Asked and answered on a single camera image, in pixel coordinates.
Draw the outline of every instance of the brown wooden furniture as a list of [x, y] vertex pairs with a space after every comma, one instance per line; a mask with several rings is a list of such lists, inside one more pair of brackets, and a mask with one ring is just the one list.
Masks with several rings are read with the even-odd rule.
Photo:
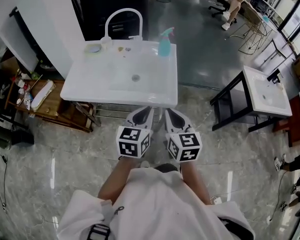
[[[33, 86], [36, 82], [35, 80], [25, 80], [27, 84]], [[46, 84], [46, 80], [39, 80], [34, 87], [31, 89], [31, 94], [35, 97], [38, 92]], [[86, 115], [81, 113], [76, 109], [75, 105], [69, 101], [63, 100], [60, 97], [61, 90], [64, 86], [64, 80], [54, 80], [55, 88], [50, 92], [50, 94], [45, 98], [39, 109], [34, 112], [33, 110], [27, 110], [26, 105], [22, 102], [19, 106], [16, 100], [10, 100], [8, 96], [7, 103], [13, 105], [17, 110], [34, 114], [37, 117], [42, 118], [44, 121], [69, 127], [71, 129], [92, 132], [91, 120], [88, 119]], [[23, 99], [24, 95], [19, 94], [18, 98]], [[89, 113], [92, 115], [93, 106], [90, 103], [80, 103]]]
[[274, 125], [273, 132], [287, 131], [289, 147], [300, 144], [300, 96], [292, 98], [290, 101], [292, 116], [281, 120]]

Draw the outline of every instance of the black sneaker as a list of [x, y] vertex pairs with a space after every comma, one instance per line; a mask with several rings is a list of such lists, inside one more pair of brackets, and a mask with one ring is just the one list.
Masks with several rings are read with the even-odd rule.
[[297, 184], [293, 184], [290, 194], [293, 195], [298, 191]]
[[273, 162], [274, 162], [274, 166], [275, 166], [276, 171], [279, 172], [280, 171], [280, 166], [281, 166], [281, 162], [280, 162], [279, 158], [275, 157]]
[[282, 157], [281, 157], [281, 165], [284, 166], [287, 162], [286, 162], [286, 154], [283, 154]]
[[281, 204], [281, 206], [280, 206], [280, 212], [284, 212], [285, 211], [285, 209], [286, 209], [286, 207], [287, 207], [288, 205], [287, 205], [287, 203], [286, 202], [283, 202], [282, 204]]

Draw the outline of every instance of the black faucet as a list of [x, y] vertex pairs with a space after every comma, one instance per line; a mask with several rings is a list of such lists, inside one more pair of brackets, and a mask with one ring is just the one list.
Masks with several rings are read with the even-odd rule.
[[277, 68], [271, 75], [269, 75], [266, 79], [270, 82], [272, 80], [272, 82], [274, 84], [276, 83], [280, 83], [280, 79], [278, 77], [278, 75], [281, 74], [280, 70]]

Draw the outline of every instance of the sink drain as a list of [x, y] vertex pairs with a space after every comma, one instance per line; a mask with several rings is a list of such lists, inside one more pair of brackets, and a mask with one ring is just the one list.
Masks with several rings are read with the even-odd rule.
[[134, 81], [134, 82], [138, 82], [139, 80], [140, 80], [140, 75], [138, 75], [138, 74], [134, 74], [133, 76], [132, 76], [132, 81]]

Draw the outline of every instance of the floor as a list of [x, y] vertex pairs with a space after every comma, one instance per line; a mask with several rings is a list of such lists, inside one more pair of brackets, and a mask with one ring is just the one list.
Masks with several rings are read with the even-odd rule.
[[[200, 133], [203, 149], [197, 161], [211, 196], [223, 202], [236, 201], [255, 230], [257, 240], [288, 239], [295, 226], [295, 212], [300, 208], [276, 211], [278, 202], [290, 201], [291, 186], [300, 171], [276, 172], [275, 156], [283, 153], [292, 161], [300, 154], [300, 146], [289, 148], [287, 135], [273, 134], [271, 128], [248, 133], [246, 124], [233, 123], [212, 132], [215, 115], [209, 101], [229, 83], [243, 65], [259, 67], [266, 54], [245, 56], [238, 52], [241, 41], [228, 38], [221, 29], [219, 17], [212, 18], [209, 0], [173, 0], [170, 3], [149, 1], [149, 34], [158, 40], [159, 33], [175, 27], [171, 41], [177, 43], [178, 88], [177, 109], [186, 114]], [[230, 28], [235, 31], [243, 23]], [[271, 72], [276, 58], [261, 70]], [[289, 61], [282, 65], [288, 95], [292, 98], [300, 90], [291, 73]], [[82, 133], [26, 118], [34, 134], [35, 145], [13, 146], [0, 150], [8, 157], [6, 174], [7, 213], [0, 204], [0, 230], [9, 240], [56, 240], [57, 224], [74, 192], [81, 189], [92, 195], [98, 191], [117, 163], [116, 130], [119, 119], [103, 118], [102, 127], [92, 133]], [[163, 144], [163, 129], [153, 136], [145, 158], [157, 165], [171, 162]], [[3, 196], [4, 163], [0, 158], [0, 193]]]
[[[277, 172], [275, 156], [292, 161], [300, 146], [288, 148], [287, 135], [272, 134], [269, 128], [248, 134], [246, 124], [233, 123], [212, 131], [215, 115], [209, 104], [218, 92], [179, 85], [177, 109], [187, 115], [200, 133], [203, 150], [197, 168], [211, 196], [223, 202], [236, 201], [257, 240], [287, 239], [294, 227], [294, 213], [276, 212], [267, 225], [278, 198], [283, 172]], [[37, 118], [27, 118], [35, 145], [1, 150], [8, 158], [6, 174], [7, 213], [0, 204], [0, 230], [9, 240], [56, 240], [60, 221], [74, 190], [92, 195], [98, 191], [117, 163], [115, 136], [123, 121], [103, 118], [102, 127], [92, 133], [56, 126]], [[162, 128], [153, 136], [145, 158], [157, 165], [170, 161]], [[280, 187], [280, 203], [289, 201], [293, 182], [300, 171], [286, 173]], [[0, 158], [0, 193], [3, 196], [4, 163]]]

